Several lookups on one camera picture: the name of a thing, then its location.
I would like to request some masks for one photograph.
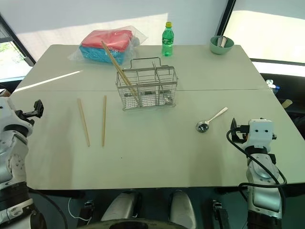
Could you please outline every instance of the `bottle label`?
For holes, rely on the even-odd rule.
[[[173,38],[162,38],[162,44],[173,44]]]

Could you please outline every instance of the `bowl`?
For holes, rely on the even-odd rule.
[[[228,51],[230,51],[230,49],[234,45],[234,41],[232,41],[230,38],[226,37],[227,42],[226,42],[224,48],[223,47],[218,47],[217,46],[217,39],[219,37],[221,37],[221,36],[214,36],[214,37],[211,38],[211,40],[210,40],[210,50],[211,50],[211,52],[213,52],[215,54],[222,55],[222,54],[225,54]]]

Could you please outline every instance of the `bottle cap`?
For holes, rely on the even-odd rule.
[[[172,27],[172,23],[171,23],[170,21],[168,21],[168,22],[166,23],[165,27],[171,28],[171,27]]]

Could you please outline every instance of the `metal wire basket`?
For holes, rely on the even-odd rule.
[[[148,68],[132,68],[133,61],[152,60]],[[130,69],[123,69],[131,85],[126,85],[119,73],[116,85],[123,102],[123,110],[149,106],[175,106],[174,98],[178,83],[173,66],[161,65],[159,57],[139,58],[130,61]]]

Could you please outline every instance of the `white table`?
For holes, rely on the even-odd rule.
[[[102,147],[104,95],[108,100]],[[289,183],[305,181],[305,141],[269,90],[177,91],[176,107],[126,112],[116,91],[23,90],[11,97],[23,111],[32,110],[37,99],[45,107],[29,137],[26,171],[32,188],[237,186],[246,181],[247,165],[225,137],[233,117],[240,125],[260,117],[274,121],[278,139],[271,148],[277,166]],[[90,147],[77,98],[83,102]],[[229,110],[211,122],[208,132],[195,130],[199,120],[224,106]]]
[[[77,47],[52,45],[17,90],[29,87],[28,90],[31,91],[116,91],[114,66],[68,60],[68,56]],[[136,52],[138,58],[160,57],[161,47],[139,46]],[[178,90],[268,88],[239,45],[234,46],[226,55],[211,53],[207,45],[175,46],[174,55],[161,57],[161,60],[162,64],[176,68],[179,76]],[[144,62],[143,65],[139,63],[137,66],[151,67],[152,63]]]

